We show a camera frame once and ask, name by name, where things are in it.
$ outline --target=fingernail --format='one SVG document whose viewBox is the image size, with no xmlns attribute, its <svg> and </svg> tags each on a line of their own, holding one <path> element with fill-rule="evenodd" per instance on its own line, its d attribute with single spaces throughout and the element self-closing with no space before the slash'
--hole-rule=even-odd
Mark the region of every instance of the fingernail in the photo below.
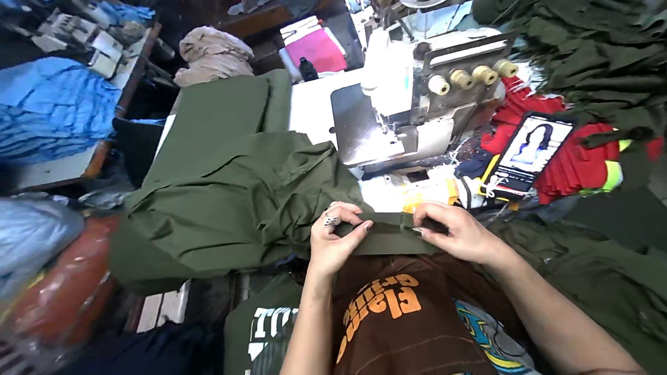
<svg viewBox="0 0 667 375">
<path fill-rule="evenodd" d="M 410 229 L 412 229 L 413 231 L 417 232 L 417 233 L 419 234 L 419 237 L 422 237 L 423 234 L 424 234 L 424 233 L 422 232 L 422 229 L 419 228 L 419 227 L 413 227 L 413 228 L 410 228 Z"/>
</svg>

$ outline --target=hand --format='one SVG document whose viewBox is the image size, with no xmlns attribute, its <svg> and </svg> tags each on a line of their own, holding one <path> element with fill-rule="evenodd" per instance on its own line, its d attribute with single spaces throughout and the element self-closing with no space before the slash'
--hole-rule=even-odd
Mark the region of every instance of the hand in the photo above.
<svg viewBox="0 0 667 375">
<path fill-rule="evenodd" d="M 440 202 L 424 202 L 413 216 L 415 227 L 419 227 L 427 216 L 448 226 L 450 234 L 446 236 L 426 228 L 416 228 L 422 233 L 422 238 L 458 259 L 495 266 L 507 259 L 508 254 L 516 254 L 462 208 Z"/>
<path fill-rule="evenodd" d="M 350 254 L 357 248 L 359 243 L 366 237 L 366 233 L 373 225 L 368 220 L 363 222 L 356 214 L 362 210 L 349 203 L 334 202 L 317 219 L 310 228 L 310 264 L 308 274 L 317 277 L 331 278 L 343 266 Z M 344 222 L 352 225 L 362 225 L 354 228 L 352 232 L 343 238 L 334 234 L 335 226 L 324 226 L 326 216 L 338 217 Z"/>
</svg>

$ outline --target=beige fabric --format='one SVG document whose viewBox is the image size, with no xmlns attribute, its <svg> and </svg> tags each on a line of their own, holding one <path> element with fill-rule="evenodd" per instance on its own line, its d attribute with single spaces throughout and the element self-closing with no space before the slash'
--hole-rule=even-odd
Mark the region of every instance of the beige fabric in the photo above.
<svg viewBox="0 0 667 375">
<path fill-rule="evenodd" d="M 179 43 L 181 56 L 189 68 L 174 77 L 180 87 L 214 81 L 234 75 L 253 75 L 247 62 L 252 49 L 232 34 L 208 26 L 190 31 Z"/>
</svg>

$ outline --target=plastic bag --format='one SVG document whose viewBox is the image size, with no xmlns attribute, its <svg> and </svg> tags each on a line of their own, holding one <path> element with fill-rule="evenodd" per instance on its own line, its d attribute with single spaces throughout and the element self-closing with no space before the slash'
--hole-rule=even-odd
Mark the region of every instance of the plastic bag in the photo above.
<svg viewBox="0 0 667 375">
<path fill-rule="evenodd" d="M 0 300 L 7 303 L 83 229 L 83 218 L 61 203 L 0 198 Z"/>
<path fill-rule="evenodd" d="M 47 275 L 15 303 L 8 325 L 48 347 L 84 344 L 115 282 L 109 278 L 109 234 L 118 217 L 88 218 L 83 233 Z"/>
</svg>

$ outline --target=ring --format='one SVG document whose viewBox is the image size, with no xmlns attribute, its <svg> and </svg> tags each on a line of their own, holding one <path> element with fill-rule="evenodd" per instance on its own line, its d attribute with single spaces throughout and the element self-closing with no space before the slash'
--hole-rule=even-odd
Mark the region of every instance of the ring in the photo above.
<svg viewBox="0 0 667 375">
<path fill-rule="evenodd" d="M 329 217 L 329 216 L 327 216 L 326 213 L 324 214 L 324 226 L 325 227 L 336 226 L 336 225 L 340 224 L 341 222 L 342 222 L 342 220 L 340 220 L 340 218 L 337 217 L 337 216 Z"/>
</svg>

